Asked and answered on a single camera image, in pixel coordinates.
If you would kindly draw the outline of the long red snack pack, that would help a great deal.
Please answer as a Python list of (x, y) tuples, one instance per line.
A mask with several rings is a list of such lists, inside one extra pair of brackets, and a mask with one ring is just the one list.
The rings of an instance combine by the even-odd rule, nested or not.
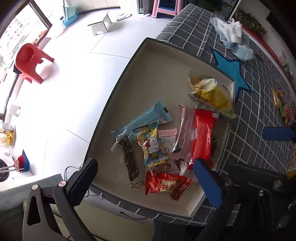
[(196, 159), (202, 159), (209, 168), (214, 167), (211, 161), (211, 143), (212, 143), (212, 130), (217, 121), (213, 117), (213, 112), (210, 110), (196, 109), (196, 130), (197, 137), (194, 141), (192, 160), (189, 163), (189, 170), (193, 169), (193, 163)]

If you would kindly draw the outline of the pink snack pack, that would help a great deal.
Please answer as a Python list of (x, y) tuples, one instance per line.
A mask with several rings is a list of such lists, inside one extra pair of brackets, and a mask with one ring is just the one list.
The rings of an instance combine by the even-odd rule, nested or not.
[(178, 161), (190, 162), (197, 137), (195, 108), (189, 108), (181, 104), (179, 107), (181, 108), (181, 123), (171, 158)]

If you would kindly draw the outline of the red crinkled snack bag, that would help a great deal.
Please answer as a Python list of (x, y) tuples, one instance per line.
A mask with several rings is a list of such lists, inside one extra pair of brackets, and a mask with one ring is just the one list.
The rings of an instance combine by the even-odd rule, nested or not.
[(147, 171), (145, 177), (145, 195), (149, 193), (166, 192), (171, 199), (178, 201), (187, 187), (191, 184), (192, 179), (173, 175), (166, 172)]

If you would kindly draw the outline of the pink crispy cranberry pack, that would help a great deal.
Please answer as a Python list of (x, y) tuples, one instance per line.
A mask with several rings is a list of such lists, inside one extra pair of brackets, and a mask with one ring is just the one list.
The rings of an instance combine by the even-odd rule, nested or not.
[(163, 153), (170, 157), (177, 140), (178, 130), (176, 128), (159, 130), (159, 147)]

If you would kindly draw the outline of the hello kitty snack pack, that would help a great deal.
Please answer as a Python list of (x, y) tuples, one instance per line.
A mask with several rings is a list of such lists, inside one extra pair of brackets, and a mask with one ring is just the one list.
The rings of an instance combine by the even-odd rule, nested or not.
[(132, 133), (144, 154), (144, 165), (151, 169), (168, 161), (169, 156), (164, 154), (159, 144), (158, 122), (134, 128)]

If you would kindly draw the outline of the light blue snack pack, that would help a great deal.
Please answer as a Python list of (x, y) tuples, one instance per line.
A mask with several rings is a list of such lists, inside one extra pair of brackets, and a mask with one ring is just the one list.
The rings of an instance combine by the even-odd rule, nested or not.
[(158, 101), (154, 106), (152, 106), (146, 112), (139, 115), (137, 118), (132, 120), (127, 125), (111, 131), (111, 135), (115, 140), (115, 143), (112, 146), (111, 150), (115, 148), (115, 146), (118, 144), (118, 142), (123, 136), (127, 136), (128, 138), (130, 138), (131, 141), (133, 141), (135, 137), (132, 137), (133, 136), (132, 130), (135, 128), (138, 128), (140, 126), (145, 126), (154, 121), (156, 121), (158, 124), (163, 124), (163, 123), (169, 123), (172, 120), (173, 119), (171, 117), (171, 114), (168, 112), (163, 102)]

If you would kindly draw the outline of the dark jerky stick pack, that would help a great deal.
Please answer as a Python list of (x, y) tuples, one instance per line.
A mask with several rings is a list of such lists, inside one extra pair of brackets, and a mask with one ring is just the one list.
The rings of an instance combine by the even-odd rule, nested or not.
[(123, 150), (128, 177), (132, 182), (139, 176), (139, 169), (135, 160), (132, 143), (127, 136), (123, 136), (118, 143)]

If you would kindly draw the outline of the yellow chips bag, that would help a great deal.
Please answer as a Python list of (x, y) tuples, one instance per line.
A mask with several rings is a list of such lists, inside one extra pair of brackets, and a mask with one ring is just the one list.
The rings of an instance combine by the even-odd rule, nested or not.
[(234, 120), (234, 83), (224, 84), (211, 76), (190, 70), (188, 73), (191, 92), (187, 96), (195, 108), (219, 113), (222, 120)]

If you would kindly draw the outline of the tan snack pack stack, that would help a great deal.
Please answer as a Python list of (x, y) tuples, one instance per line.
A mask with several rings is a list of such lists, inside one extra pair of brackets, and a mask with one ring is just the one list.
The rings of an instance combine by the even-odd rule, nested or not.
[(273, 102), (276, 109), (279, 109), (280, 107), (283, 107), (285, 105), (285, 94), (281, 89), (271, 89), (272, 95), (273, 95)]

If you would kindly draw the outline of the grey checked bed sheet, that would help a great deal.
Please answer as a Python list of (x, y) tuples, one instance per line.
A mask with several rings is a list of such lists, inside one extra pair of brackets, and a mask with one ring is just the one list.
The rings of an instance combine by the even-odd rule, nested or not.
[[(214, 49), (229, 60), (234, 55), (223, 47), (218, 35), (210, 24), (212, 14), (194, 4), (187, 5), (173, 20), (169, 27), (172, 32), (164, 29), (157, 39), (173, 46), (181, 47), (188, 53), (197, 53), (207, 63), (214, 63), (210, 50)], [(231, 125), (226, 149), (218, 173), (227, 176), (228, 161), (236, 160), (279, 173), (286, 173), (292, 151), (289, 142), (266, 141), (261, 133), (266, 124), (280, 125), (282, 120), (272, 103), (271, 87), (280, 87), (284, 93), (288, 86), (275, 65), (263, 52), (248, 64), (242, 64), (241, 75), (247, 81), (252, 91), (241, 90), (235, 106), (236, 121)], [(120, 198), (118, 195), (103, 191), (97, 184), (92, 190), (110, 203), (123, 210), (138, 215), (159, 219), (165, 222), (186, 223), (188, 220), (205, 223), (213, 212), (212, 206), (202, 198), (189, 213), (171, 214), (155, 208), (145, 207)]]

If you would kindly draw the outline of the white shallow storage box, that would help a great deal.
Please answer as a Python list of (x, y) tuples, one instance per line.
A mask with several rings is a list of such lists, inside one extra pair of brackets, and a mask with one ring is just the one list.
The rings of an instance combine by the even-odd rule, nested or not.
[(167, 192), (145, 192), (147, 168), (132, 127), (142, 117), (161, 130), (179, 128), (182, 106), (196, 106), (188, 96), (190, 74), (212, 77), (235, 94), (234, 80), (215, 65), (162, 41), (141, 43), (112, 90), (86, 154), (98, 162), (93, 190), (135, 209), (183, 218), (195, 214), (205, 197), (196, 181), (177, 201)]

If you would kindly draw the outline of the light blue blanket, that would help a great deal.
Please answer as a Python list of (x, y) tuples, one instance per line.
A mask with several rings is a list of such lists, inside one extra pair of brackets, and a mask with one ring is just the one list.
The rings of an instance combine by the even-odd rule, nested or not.
[(220, 18), (210, 18), (216, 33), (223, 45), (243, 62), (249, 62), (254, 58), (254, 51), (249, 45), (249, 36), (243, 32), (240, 21), (232, 19), (231, 23), (224, 22)]

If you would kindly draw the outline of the green potted plant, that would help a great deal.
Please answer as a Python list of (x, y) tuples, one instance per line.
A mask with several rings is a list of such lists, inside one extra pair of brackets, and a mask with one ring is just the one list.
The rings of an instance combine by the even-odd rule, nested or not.
[(251, 15), (251, 13), (246, 13), (241, 9), (237, 9), (235, 16), (243, 26), (253, 31), (259, 37), (262, 38), (267, 33), (267, 30)]

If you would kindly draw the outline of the pink plastic stool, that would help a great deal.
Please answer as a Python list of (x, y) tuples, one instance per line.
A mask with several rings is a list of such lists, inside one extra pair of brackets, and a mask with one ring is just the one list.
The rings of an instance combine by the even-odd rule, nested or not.
[(183, 0), (176, 0), (176, 1), (161, 1), (161, 0), (154, 0), (153, 8), (151, 17), (157, 18), (158, 13), (176, 16), (180, 13), (184, 6)]

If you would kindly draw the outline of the red plastic stool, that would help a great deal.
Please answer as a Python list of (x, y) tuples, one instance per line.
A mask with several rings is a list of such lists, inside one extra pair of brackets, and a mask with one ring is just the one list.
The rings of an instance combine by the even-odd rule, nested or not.
[(42, 84), (43, 78), (36, 73), (36, 66), (43, 63), (43, 58), (54, 62), (54, 58), (31, 43), (24, 44), (16, 55), (15, 66), (21, 72), (20, 76), (32, 83)]

